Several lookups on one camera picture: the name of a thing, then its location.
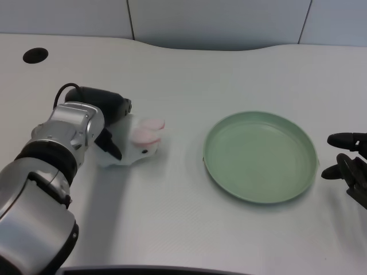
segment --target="plush rabbit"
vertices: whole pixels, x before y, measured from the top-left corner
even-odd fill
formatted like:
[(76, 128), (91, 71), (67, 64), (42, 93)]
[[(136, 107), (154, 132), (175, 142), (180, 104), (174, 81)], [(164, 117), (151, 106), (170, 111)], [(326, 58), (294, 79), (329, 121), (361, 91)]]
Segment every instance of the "plush rabbit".
[(161, 141), (159, 130), (164, 127), (165, 121), (161, 119), (139, 119), (132, 114), (123, 117), (107, 127), (113, 143), (122, 153), (122, 159), (114, 158), (94, 144), (92, 150), (98, 165), (130, 165), (138, 159), (154, 155)]

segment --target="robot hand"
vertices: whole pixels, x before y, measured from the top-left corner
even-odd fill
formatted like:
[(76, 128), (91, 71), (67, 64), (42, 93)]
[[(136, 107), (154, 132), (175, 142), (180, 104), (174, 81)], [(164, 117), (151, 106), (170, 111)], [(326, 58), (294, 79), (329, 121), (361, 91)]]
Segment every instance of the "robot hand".
[[(367, 158), (367, 133), (336, 133), (330, 135), (327, 142), (337, 148), (357, 151)], [(367, 164), (362, 159), (352, 160), (341, 153), (337, 155), (337, 164), (325, 169), (321, 177), (344, 179), (349, 187), (347, 193), (367, 209)]]
[[(76, 92), (57, 105), (68, 86)], [(130, 110), (130, 100), (111, 92), (76, 84), (59, 90), (50, 118), (0, 172), (1, 275), (54, 274), (67, 259), (79, 235), (70, 185), (94, 142), (119, 157), (105, 126)]]

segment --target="black cable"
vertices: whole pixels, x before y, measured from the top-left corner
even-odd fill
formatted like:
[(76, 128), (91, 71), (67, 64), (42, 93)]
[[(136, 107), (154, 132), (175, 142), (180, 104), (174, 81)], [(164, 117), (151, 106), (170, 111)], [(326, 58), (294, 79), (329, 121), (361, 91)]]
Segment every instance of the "black cable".
[(58, 92), (56, 94), (56, 97), (55, 97), (55, 101), (53, 102), (53, 109), (55, 109), (55, 107), (57, 106), (57, 102), (58, 102), (58, 99), (60, 98), (61, 93), (67, 87), (75, 87), (75, 89), (77, 90), (77, 92), (80, 94), (81, 100), (84, 101), (83, 93), (81, 92), (80, 87), (78, 85), (76, 85), (75, 83), (67, 83), (67, 84), (63, 85), (60, 88), (60, 90), (58, 90)]

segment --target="black grommet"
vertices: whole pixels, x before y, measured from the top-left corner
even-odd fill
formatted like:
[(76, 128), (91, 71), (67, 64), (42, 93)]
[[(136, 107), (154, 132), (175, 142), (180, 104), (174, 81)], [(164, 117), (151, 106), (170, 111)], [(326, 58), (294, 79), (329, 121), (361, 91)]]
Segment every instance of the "black grommet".
[(45, 60), (48, 56), (48, 51), (44, 48), (34, 48), (28, 50), (23, 55), (23, 61), (28, 64), (36, 64)]

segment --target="white wall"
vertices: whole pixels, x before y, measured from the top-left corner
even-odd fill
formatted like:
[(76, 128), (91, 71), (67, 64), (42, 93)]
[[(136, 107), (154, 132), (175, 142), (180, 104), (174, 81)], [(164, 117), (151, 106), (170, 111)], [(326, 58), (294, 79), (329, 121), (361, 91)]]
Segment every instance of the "white wall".
[[(135, 38), (180, 49), (295, 44), (311, 0), (128, 0)], [(133, 39), (127, 0), (0, 0), (0, 33)], [(367, 46), (367, 0), (313, 0), (301, 44)]]
[(135, 39), (178, 49), (298, 43), (310, 0), (130, 0)]
[(300, 42), (367, 46), (367, 0), (314, 0)]
[(0, 0), (0, 33), (132, 38), (126, 0)]

